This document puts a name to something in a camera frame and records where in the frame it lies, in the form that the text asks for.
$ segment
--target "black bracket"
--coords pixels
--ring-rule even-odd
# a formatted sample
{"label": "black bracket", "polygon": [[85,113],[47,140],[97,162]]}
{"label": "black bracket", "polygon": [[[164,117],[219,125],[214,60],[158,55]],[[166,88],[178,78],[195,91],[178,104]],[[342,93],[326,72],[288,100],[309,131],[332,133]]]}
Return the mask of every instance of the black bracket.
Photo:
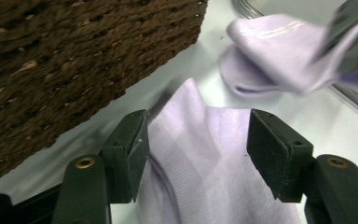
{"label": "black bracket", "polygon": [[110,203],[135,201],[150,148],[147,111],[127,115],[100,155],[69,162],[59,186],[16,205],[0,194],[0,224],[107,224]]}
{"label": "black bracket", "polygon": [[309,223],[358,224],[358,167],[334,155],[312,157],[313,145],[281,119],[251,111],[247,151],[283,203],[307,196]]}

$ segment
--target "folded sock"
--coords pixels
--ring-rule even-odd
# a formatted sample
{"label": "folded sock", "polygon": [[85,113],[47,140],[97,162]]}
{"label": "folded sock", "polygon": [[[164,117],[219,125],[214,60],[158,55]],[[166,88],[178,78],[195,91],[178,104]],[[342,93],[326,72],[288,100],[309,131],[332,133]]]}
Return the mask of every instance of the folded sock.
{"label": "folded sock", "polygon": [[358,25],[315,60],[326,31],[287,15],[237,19],[227,28],[233,44],[220,57],[221,75],[240,96],[270,91],[304,94],[337,82],[358,89],[358,71],[338,72],[346,50],[358,38]]}
{"label": "folded sock", "polygon": [[143,223],[299,223],[246,152],[250,110],[210,107],[188,80],[148,127]]}

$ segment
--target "white surface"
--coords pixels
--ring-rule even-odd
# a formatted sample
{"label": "white surface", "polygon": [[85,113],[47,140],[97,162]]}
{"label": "white surface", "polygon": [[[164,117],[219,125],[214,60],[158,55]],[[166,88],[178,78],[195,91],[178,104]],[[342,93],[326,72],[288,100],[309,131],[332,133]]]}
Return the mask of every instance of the white surface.
{"label": "white surface", "polygon": [[[286,3],[289,6],[294,2],[286,0]],[[318,9],[303,8],[309,10],[307,13],[310,15]],[[263,8],[258,9],[267,14]],[[253,99],[241,99],[227,90],[216,61],[229,41],[226,26],[234,18],[229,0],[210,0],[196,45],[181,52],[153,75],[129,88],[125,96],[102,109],[89,121],[64,133],[52,148],[36,153],[2,177],[0,192],[9,194],[13,203],[18,203],[60,183],[66,164],[78,156],[99,151],[108,134],[124,115],[143,108],[151,109],[152,114],[158,112],[172,92],[189,77],[195,78],[206,105],[266,110],[279,116],[311,141],[315,147],[314,156],[337,154],[358,165],[358,111],[329,89],[304,97],[280,93]],[[140,223],[135,204],[111,207],[114,223]]]}

